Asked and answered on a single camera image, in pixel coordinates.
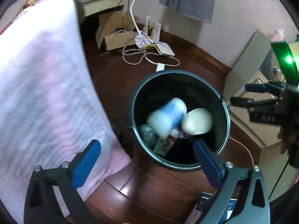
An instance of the wooden floor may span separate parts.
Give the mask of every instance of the wooden floor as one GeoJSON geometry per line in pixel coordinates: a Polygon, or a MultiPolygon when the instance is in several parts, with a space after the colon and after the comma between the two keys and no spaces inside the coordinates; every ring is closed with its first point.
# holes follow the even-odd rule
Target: wooden floor
{"type": "MultiPolygon", "coordinates": [[[[132,163],[120,172],[108,177],[86,201],[99,223],[172,224],[184,223],[201,193],[213,193],[201,171],[181,173],[162,168],[147,158],[137,144],[133,144],[130,122],[127,118],[130,94],[138,82],[155,72],[155,65],[142,61],[131,66],[122,60],[120,51],[98,50],[95,40],[83,40],[88,67],[95,89],[111,123],[123,132],[123,147],[132,156],[132,163]]],[[[210,82],[220,93],[225,76],[210,67],[205,59],[193,59],[185,55],[176,45],[170,45],[181,65],[176,69],[193,72],[210,82]]],[[[137,62],[140,55],[128,60],[137,62]]],[[[153,61],[176,63],[158,56],[153,61]]],[[[242,142],[251,151],[255,164],[261,150],[233,122],[231,136],[242,142]]],[[[247,151],[229,140],[222,158],[239,167],[250,167],[247,151]]]]}

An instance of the trash bin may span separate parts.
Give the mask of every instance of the trash bin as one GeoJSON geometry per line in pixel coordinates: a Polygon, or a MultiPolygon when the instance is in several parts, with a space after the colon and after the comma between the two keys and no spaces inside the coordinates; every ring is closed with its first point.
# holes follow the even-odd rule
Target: trash bin
{"type": "Polygon", "coordinates": [[[132,94],[129,116],[134,136],[141,147],[162,166],[177,171],[201,169],[193,154],[192,143],[180,139],[174,143],[164,157],[154,153],[144,143],[140,126],[146,124],[148,115],[171,99],[182,99],[187,112],[196,108],[206,108],[213,116],[213,128],[208,133],[195,136],[201,138],[217,154],[225,148],[230,134],[230,118],[223,97],[208,82],[199,76],[181,70],[164,70],[144,78],[132,94]]]}

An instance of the green light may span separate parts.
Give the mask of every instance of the green light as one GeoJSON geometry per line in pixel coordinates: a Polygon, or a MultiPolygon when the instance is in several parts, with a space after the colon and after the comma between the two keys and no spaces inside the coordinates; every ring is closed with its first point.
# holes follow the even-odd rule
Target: green light
{"type": "Polygon", "coordinates": [[[292,64],[294,62],[294,58],[290,55],[288,55],[286,58],[285,58],[285,61],[289,64],[292,64]]]}

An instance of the bucket rim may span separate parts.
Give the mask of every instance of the bucket rim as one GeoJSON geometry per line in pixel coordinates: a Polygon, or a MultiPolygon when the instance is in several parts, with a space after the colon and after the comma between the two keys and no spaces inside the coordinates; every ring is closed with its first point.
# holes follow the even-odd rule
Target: bucket rim
{"type": "Polygon", "coordinates": [[[183,167],[183,164],[177,164],[175,162],[171,162],[172,164],[169,164],[167,162],[167,160],[162,160],[161,157],[157,156],[156,154],[154,154],[145,144],[145,142],[143,141],[143,139],[141,138],[138,130],[137,130],[137,126],[136,126],[136,122],[134,119],[134,107],[135,107],[135,101],[137,98],[137,95],[139,94],[140,90],[144,87],[144,85],[146,83],[148,83],[150,80],[159,77],[161,75],[165,75],[165,74],[184,74],[190,77],[193,77],[199,81],[201,81],[202,83],[204,83],[206,86],[208,86],[214,93],[215,95],[219,98],[219,100],[222,103],[223,109],[225,111],[226,114],[226,123],[227,123],[227,129],[225,132],[225,137],[222,141],[221,146],[219,147],[219,149],[216,151],[216,154],[219,155],[225,148],[228,139],[229,139],[229,135],[230,135],[230,129],[231,129],[231,121],[230,121],[230,116],[229,116],[229,112],[228,112],[228,108],[226,106],[225,100],[224,98],[218,93],[218,91],[210,84],[208,83],[206,80],[204,80],[203,78],[201,78],[200,76],[192,73],[192,72],[188,72],[188,71],[183,71],[183,70],[177,70],[177,69],[167,69],[167,70],[163,70],[163,71],[158,71],[155,72],[154,74],[150,74],[148,76],[146,76],[145,78],[143,78],[138,85],[135,87],[135,90],[132,93],[132,97],[131,97],[131,102],[129,104],[129,119],[130,119],[130,123],[131,123],[131,128],[134,132],[135,137],[137,138],[137,140],[140,142],[139,144],[141,145],[141,147],[147,152],[147,154],[149,154],[155,161],[158,161],[160,164],[162,164],[163,166],[170,168],[170,169],[174,169],[174,170],[179,170],[179,171],[194,171],[194,170],[199,170],[201,169],[201,165],[200,164],[186,164],[185,167],[183,167]]]}

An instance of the white blanket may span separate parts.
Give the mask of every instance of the white blanket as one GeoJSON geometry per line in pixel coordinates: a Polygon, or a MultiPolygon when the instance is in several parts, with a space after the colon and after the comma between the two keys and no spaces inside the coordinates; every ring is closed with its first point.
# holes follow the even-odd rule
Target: white blanket
{"type": "MultiPolygon", "coordinates": [[[[34,166],[58,167],[99,140],[101,155],[78,189],[86,200],[130,158],[94,90],[72,0],[34,6],[0,37],[0,55],[0,199],[23,223],[34,166]]],[[[67,215],[61,195],[58,201],[67,215]]]]}

